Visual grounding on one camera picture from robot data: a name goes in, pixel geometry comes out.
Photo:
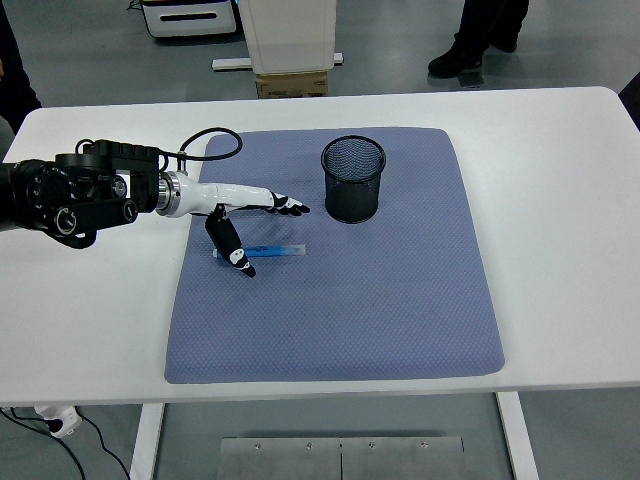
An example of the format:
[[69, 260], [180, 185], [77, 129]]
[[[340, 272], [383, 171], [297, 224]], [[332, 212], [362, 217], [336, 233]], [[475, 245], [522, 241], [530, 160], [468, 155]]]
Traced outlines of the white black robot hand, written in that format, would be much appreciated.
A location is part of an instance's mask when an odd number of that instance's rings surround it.
[[169, 216], [204, 215], [205, 230], [222, 259], [250, 278], [256, 275], [256, 271], [249, 262], [227, 213], [260, 209], [269, 213], [301, 216], [310, 212], [300, 201], [266, 188], [222, 183], [200, 184], [183, 174], [176, 174], [175, 178], [178, 188], [176, 196], [172, 198]]

